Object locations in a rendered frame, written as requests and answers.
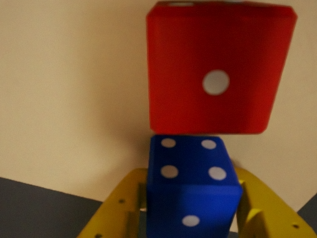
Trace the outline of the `beige flat mat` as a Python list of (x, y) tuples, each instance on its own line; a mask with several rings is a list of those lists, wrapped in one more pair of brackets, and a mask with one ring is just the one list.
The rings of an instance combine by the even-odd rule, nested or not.
[[(298, 19), (267, 129), (150, 129), (146, 15), (157, 1), (255, 1)], [(295, 212), (317, 193), (317, 0), (0, 0), (0, 177), (105, 201), (154, 135), (220, 137)]]

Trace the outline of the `red die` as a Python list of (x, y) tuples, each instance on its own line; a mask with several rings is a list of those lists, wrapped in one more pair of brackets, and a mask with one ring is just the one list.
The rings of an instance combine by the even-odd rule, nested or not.
[(255, 1), (157, 1), (146, 15), (150, 129), (267, 129), (298, 15)]

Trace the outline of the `blue die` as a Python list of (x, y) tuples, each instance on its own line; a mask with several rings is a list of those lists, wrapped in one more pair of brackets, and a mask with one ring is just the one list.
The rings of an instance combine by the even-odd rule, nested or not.
[(227, 238), (242, 187), (220, 137), (154, 135), (147, 238)]

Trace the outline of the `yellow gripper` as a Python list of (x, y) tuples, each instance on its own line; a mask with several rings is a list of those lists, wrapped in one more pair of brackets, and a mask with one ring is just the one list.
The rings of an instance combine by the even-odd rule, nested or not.
[[(242, 195), (236, 211), (239, 238), (317, 238), (313, 229), (269, 186), (234, 167)], [(113, 189), (77, 238), (138, 238), (146, 208), (147, 168), (130, 171)]]

